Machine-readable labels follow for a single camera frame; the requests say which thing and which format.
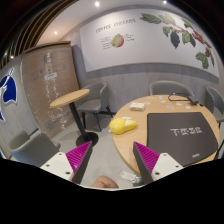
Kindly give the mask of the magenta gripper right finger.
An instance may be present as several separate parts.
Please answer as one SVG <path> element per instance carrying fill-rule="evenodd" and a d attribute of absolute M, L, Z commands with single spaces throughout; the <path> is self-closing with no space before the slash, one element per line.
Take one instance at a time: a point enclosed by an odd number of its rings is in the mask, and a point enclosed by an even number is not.
<path fill-rule="evenodd" d="M 133 154 L 145 185 L 183 168 L 168 153 L 159 154 L 138 142 L 133 143 Z"/>

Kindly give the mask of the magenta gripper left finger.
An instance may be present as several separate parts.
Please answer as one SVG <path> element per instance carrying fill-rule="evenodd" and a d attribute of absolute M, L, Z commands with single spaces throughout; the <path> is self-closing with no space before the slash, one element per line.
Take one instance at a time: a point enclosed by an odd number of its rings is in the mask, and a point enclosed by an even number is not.
<path fill-rule="evenodd" d="M 91 153 L 92 142 L 87 142 L 68 153 L 58 152 L 41 168 L 65 180 L 80 184 Z"/>

